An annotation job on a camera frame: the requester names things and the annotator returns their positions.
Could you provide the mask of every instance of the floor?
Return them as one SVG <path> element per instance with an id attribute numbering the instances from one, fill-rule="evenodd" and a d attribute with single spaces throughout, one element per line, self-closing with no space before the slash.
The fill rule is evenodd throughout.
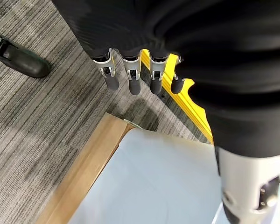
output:
<path id="1" fill-rule="evenodd" d="M 109 91 L 94 63 L 49 0 L 0 0 L 0 34 L 52 64 L 37 80 L 0 62 L 0 224 L 31 224 L 105 112 L 141 127 L 207 142 L 162 91 L 129 93 L 120 57 L 120 87 Z"/>

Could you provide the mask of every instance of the robotic finger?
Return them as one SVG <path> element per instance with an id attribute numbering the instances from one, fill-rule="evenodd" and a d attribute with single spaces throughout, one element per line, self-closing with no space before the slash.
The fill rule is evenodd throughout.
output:
<path id="1" fill-rule="evenodd" d="M 150 54 L 150 91 L 159 94 L 162 90 L 162 79 L 168 56 L 154 57 Z"/>
<path id="2" fill-rule="evenodd" d="M 140 72 L 141 72 L 141 51 L 134 57 L 122 56 L 123 64 L 129 80 L 130 93 L 138 95 L 141 91 Z"/>
<path id="3" fill-rule="evenodd" d="M 180 62 L 182 62 L 182 57 L 178 56 L 178 58 L 176 60 L 176 64 L 179 64 Z M 184 82 L 185 82 L 185 79 L 179 78 L 177 76 L 176 72 L 174 72 L 174 76 L 173 76 L 172 83 L 171 83 L 171 92 L 173 94 L 180 93 L 182 91 Z"/>
<path id="4" fill-rule="evenodd" d="M 117 90 L 119 88 L 119 81 L 115 76 L 115 65 L 111 48 L 103 56 L 94 57 L 92 60 L 103 75 L 107 87 L 113 91 Z"/>

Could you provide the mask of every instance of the yellow object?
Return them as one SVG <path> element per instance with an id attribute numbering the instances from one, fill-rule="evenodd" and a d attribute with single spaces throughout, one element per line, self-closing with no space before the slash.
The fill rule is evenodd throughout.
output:
<path id="1" fill-rule="evenodd" d="M 173 94 L 171 92 L 171 82 L 174 76 L 174 68 L 177 60 L 176 55 L 170 54 L 166 68 L 163 76 L 162 86 L 169 93 L 169 95 L 174 99 L 174 101 L 182 108 L 182 110 L 187 114 L 187 116 L 194 122 L 194 124 L 201 130 L 201 132 L 206 136 L 206 138 L 213 142 L 212 134 L 210 131 L 209 123 L 207 122 L 205 111 L 203 108 L 197 106 L 189 97 L 188 89 L 194 84 L 192 79 L 186 79 L 183 89 L 179 94 Z M 141 61 L 149 69 L 150 58 L 148 50 L 143 50 L 141 54 Z"/>

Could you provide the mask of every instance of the striped carpet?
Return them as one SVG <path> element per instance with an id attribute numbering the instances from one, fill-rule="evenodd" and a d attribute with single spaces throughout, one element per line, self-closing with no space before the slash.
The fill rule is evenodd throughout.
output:
<path id="1" fill-rule="evenodd" d="M 36 80 L 0 62 L 0 224 L 34 223 L 105 112 L 145 129 L 206 142 L 170 96 L 150 93 L 142 67 L 132 96 L 120 57 L 120 88 L 107 90 L 94 63 L 49 0 L 0 0 L 0 34 L 52 64 Z"/>

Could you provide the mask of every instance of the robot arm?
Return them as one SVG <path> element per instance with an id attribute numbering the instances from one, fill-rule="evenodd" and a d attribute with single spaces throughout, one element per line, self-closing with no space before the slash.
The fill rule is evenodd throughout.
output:
<path id="1" fill-rule="evenodd" d="M 280 1 L 222 1 L 166 32 L 206 110 L 232 224 L 263 223 L 280 175 Z"/>
<path id="2" fill-rule="evenodd" d="M 173 91 L 195 81 L 189 95 L 212 130 L 225 213 L 232 224 L 261 223 L 280 174 L 280 0 L 53 2 L 110 89 L 119 87 L 110 48 L 121 53 L 134 95 L 142 49 L 154 94 L 168 52 L 183 58 Z"/>

